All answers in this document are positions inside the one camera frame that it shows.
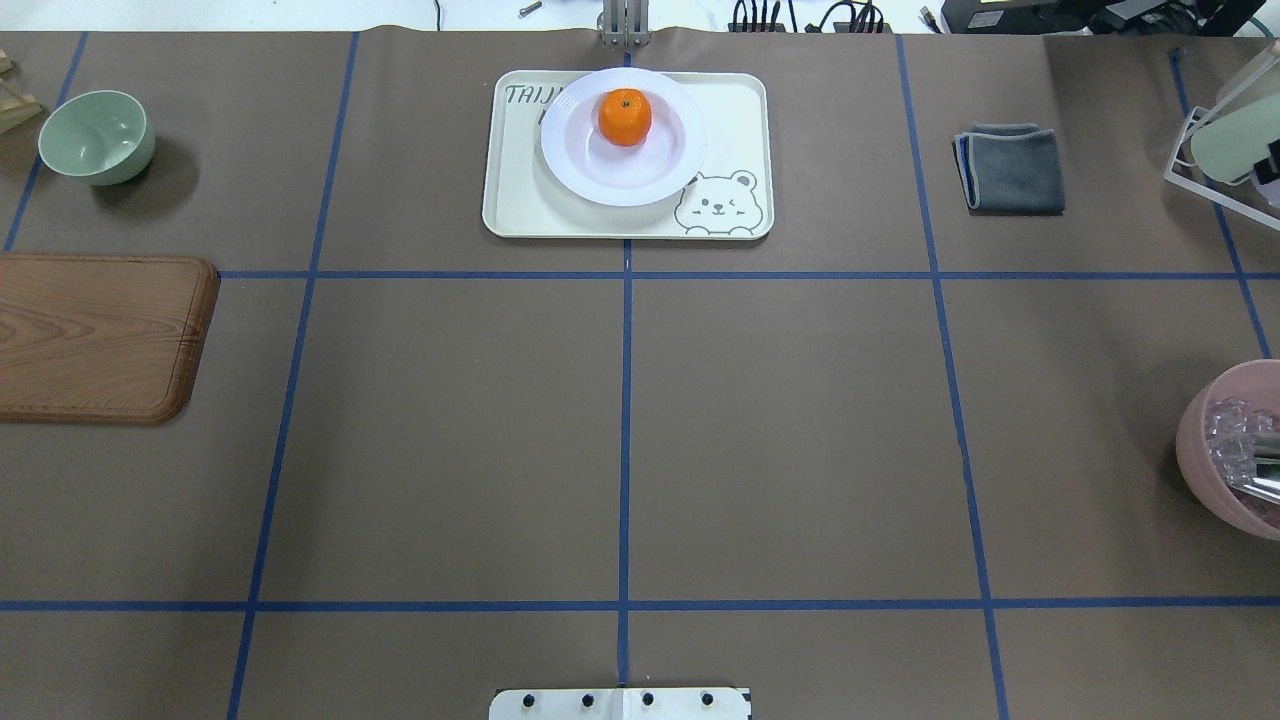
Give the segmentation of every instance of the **bowl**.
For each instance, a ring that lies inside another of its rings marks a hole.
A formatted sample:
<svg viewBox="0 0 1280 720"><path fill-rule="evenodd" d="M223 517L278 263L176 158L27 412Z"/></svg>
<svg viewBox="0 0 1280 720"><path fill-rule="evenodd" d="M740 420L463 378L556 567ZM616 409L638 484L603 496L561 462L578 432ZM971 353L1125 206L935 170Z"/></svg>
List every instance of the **bowl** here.
<svg viewBox="0 0 1280 720"><path fill-rule="evenodd" d="M142 104L115 90L76 96L40 131L49 169L87 184L116 184L142 172L155 154L155 129Z"/></svg>
<svg viewBox="0 0 1280 720"><path fill-rule="evenodd" d="M1204 411L1208 405L1239 397L1257 407L1280 410L1280 360L1252 360L1231 368L1208 384L1183 413L1178 424L1178 466L1196 497L1211 512L1231 525L1257 536L1280 541L1280 528L1265 523L1236 500L1208 455L1204 441Z"/></svg>
<svg viewBox="0 0 1280 720"><path fill-rule="evenodd" d="M653 126L634 147L600 135L596 114L620 87L645 94ZM580 197L613 208L649 205L676 195L707 159L707 127L698 101L678 82L640 68L608 68L567 85L547 106L540 149L552 174Z"/></svg>

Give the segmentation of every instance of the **wooden cutting board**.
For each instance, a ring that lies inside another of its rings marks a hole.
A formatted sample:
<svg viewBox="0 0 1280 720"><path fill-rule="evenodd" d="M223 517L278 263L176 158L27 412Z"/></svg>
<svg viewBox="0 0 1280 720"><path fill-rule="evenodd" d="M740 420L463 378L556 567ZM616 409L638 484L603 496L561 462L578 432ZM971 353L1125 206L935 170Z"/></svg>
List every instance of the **wooden cutting board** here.
<svg viewBox="0 0 1280 720"><path fill-rule="evenodd" d="M198 258L0 255L0 420L173 418L216 296Z"/></svg>

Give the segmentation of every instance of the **plate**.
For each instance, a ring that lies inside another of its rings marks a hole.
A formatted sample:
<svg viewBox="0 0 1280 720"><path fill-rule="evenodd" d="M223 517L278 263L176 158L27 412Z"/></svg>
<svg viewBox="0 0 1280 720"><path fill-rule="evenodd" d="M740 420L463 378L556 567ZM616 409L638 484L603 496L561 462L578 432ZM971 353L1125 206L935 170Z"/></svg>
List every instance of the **plate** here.
<svg viewBox="0 0 1280 720"><path fill-rule="evenodd" d="M653 127L644 142L622 147L595 127L604 96L620 87L644 92ZM609 68L570 83L547 108L543 158L556 179L602 205L634 208L680 192L707 159L698 102L676 81L640 68Z"/></svg>

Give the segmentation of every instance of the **table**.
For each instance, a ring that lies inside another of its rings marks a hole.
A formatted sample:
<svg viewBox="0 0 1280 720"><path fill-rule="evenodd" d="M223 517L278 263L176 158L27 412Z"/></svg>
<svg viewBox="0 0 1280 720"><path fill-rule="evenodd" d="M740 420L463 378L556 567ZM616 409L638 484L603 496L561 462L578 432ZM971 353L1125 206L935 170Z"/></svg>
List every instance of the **table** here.
<svg viewBox="0 0 1280 720"><path fill-rule="evenodd" d="M733 246L484 231L494 79L618 64L590 31L4 42L37 96L127 90L159 133L99 190L4 137L4 250L223 281L169 424L0 427L0 715L618 682L762 717L1274 712L1280 547L1172 437L1270 355L1275 237L1160 179L1180 95L1256 42L659 32L636 64L769 90L778 218ZM966 213L973 120L1059 131L1062 217Z"/></svg>

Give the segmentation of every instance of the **gray towel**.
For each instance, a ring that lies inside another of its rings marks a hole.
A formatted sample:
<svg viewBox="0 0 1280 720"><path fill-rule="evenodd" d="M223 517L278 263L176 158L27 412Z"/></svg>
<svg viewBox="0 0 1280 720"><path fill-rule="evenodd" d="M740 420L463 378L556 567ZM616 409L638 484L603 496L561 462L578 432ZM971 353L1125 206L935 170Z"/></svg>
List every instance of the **gray towel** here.
<svg viewBox="0 0 1280 720"><path fill-rule="evenodd" d="M974 123L955 137L955 152L970 209L1018 215L1066 209L1053 131L1032 123Z"/></svg>

